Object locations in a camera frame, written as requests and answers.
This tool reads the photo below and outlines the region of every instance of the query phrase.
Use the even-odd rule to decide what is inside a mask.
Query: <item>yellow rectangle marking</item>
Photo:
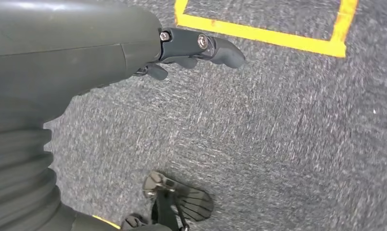
[[[175,21],[179,26],[343,58],[346,52],[345,39],[358,0],[341,0],[333,34],[329,41],[184,14],[187,4],[188,0],[176,0],[175,2]]]

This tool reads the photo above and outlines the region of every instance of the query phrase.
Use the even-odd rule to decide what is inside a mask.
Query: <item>prosthetic arm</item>
[[[131,76],[168,75],[158,63],[197,60],[238,68],[230,42],[163,28],[150,12],[73,0],[0,0],[0,231],[111,231],[113,226],[61,203],[43,146],[43,124],[71,99]],[[145,230],[173,230],[157,224]]]

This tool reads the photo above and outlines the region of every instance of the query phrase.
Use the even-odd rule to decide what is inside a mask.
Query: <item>yellow floor marking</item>
[[[105,219],[103,219],[103,218],[101,218],[101,217],[98,217],[98,216],[95,216],[95,215],[93,215],[93,217],[94,217],[94,218],[97,218],[97,219],[99,219],[99,220],[101,220],[101,221],[104,221],[105,223],[107,223],[107,224],[113,226],[114,228],[116,228],[116,229],[118,229],[118,230],[121,229],[120,226],[118,226],[118,225],[116,225],[116,224],[114,224],[114,223],[112,223],[112,222],[110,222],[110,221],[108,221],[108,220],[105,220]]]
[[[333,34],[329,41],[187,15],[184,14],[187,4],[188,0],[176,0],[175,2],[175,22],[179,26],[343,58],[346,51],[345,38],[354,17],[358,0],[341,0]]]

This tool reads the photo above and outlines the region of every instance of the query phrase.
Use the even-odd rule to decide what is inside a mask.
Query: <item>bolt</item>
[[[155,195],[156,195],[156,192],[154,192],[154,191],[147,192],[147,195],[148,195],[148,196],[155,196]]]
[[[169,35],[168,32],[164,31],[164,32],[161,32],[161,34],[159,35],[159,38],[161,39],[161,41],[166,42],[166,41],[169,41],[171,36]]]
[[[198,37],[198,45],[202,49],[207,48],[207,37],[206,35],[200,34]]]

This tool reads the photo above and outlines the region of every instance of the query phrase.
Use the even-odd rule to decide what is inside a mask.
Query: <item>gray carpet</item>
[[[172,0],[135,0],[173,26]],[[339,0],[190,0],[187,13],[327,39]],[[240,70],[201,62],[73,99],[46,127],[63,201],[149,213],[152,169],[208,190],[193,231],[387,230],[387,0],[361,0],[345,59],[229,38]]]

